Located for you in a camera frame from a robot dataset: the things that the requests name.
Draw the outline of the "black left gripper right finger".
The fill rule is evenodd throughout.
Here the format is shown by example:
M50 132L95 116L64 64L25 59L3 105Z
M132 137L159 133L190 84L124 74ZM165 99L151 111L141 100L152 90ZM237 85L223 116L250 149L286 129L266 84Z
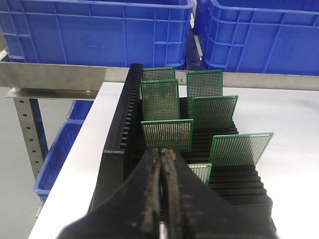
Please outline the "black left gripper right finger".
M170 239L275 239L269 208L231 204L204 185L175 149L160 152Z

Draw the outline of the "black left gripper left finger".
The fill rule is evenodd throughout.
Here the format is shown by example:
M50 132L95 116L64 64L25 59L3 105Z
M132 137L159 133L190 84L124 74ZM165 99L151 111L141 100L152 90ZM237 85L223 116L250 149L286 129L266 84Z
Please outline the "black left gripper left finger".
M148 148L124 184L102 205L66 226L60 239L157 239L159 150Z

